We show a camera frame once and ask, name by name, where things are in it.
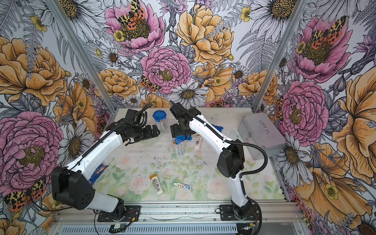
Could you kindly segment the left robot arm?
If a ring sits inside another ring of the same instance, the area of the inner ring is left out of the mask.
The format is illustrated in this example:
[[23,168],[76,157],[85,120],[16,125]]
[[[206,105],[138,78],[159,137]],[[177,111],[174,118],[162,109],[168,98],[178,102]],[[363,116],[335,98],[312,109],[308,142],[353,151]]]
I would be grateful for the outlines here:
[[147,109],[146,106],[140,111],[127,110],[124,118],[111,123],[101,137],[77,159],[65,167],[56,167],[51,175],[54,200],[77,210],[107,212],[116,219],[124,216],[124,201],[96,192],[89,180],[117,147],[159,136],[157,126],[147,124]]

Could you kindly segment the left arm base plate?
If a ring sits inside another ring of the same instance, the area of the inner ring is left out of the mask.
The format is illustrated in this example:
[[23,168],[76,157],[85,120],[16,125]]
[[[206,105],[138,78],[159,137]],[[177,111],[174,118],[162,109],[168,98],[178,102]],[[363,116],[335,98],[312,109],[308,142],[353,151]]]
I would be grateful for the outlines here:
[[100,211],[97,222],[138,222],[141,206],[124,206],[124,211],[117,216],[115,213]]

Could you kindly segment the clear plastic cup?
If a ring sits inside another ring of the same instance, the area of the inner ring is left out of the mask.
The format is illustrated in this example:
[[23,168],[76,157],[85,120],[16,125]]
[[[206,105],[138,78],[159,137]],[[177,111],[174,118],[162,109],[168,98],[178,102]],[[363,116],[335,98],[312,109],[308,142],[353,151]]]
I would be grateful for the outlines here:
[[166,123],[166,119],[162,119],[162,120],[159,120],[159,121],[156,121],[156,125],[159,129],[159,131],[161,132],[165,132],[167,130],[167,123]]
[[185,142],[174,143],[173,146],[174,146],[174,153],[177,156],[183,156],[185,154],[185,152],[186,152],[186,143]]

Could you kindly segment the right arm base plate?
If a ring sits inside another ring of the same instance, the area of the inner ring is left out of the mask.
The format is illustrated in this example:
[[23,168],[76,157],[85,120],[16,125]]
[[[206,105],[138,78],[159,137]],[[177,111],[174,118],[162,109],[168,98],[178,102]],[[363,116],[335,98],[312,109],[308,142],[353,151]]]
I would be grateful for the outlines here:
[[250,209],[244,214],[236,214],[234,206],[230,204],[219,205],[216,213],[220,215],[221,221],[259,221],[261,220],[261,210],[260,207],[253,204]]

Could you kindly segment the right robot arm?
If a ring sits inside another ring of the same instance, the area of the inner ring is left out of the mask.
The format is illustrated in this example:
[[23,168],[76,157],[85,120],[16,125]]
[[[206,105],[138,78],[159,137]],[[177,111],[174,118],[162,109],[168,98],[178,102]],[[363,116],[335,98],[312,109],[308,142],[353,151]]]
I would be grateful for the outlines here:
[[244,184],[240,179],[245,162],[241,141],[233,141],[226,137],[196,108],[186,109],[180,103],[173,103],[170,112],[177,120],[177,123],[170,127],[172,137],[189,137],[196,133],[219,155],[217,169],[228,179],[234,214],[237,219],[245,219],[252,202],[246,195]]

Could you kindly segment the blue lid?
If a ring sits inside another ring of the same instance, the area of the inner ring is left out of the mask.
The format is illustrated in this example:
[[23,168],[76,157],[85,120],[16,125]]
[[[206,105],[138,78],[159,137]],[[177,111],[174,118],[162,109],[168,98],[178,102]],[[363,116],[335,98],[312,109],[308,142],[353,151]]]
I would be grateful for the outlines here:
[[156,122],[161,122],[167,118],[166,112],[162,110],[155,111],[152,116]]
[[213,127],[215,127],[219,132],[222,132],[223,130],[222,126],[213,125]]
[[190,135],[179,135],[174,138],[173,144],[174,145],[182,145],[185,141],[191,141],[192,137]]

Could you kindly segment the white bottle yellow cap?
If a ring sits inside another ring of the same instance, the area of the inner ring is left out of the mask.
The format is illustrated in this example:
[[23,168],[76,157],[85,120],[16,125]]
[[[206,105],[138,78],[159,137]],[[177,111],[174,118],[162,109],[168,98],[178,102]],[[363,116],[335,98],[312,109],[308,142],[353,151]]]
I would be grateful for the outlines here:
[[194,149],[195,150],[200,150],[201,149],[202,140],[203,140],[203,138],[200,135],[196,136],[195,144],[194,144]]

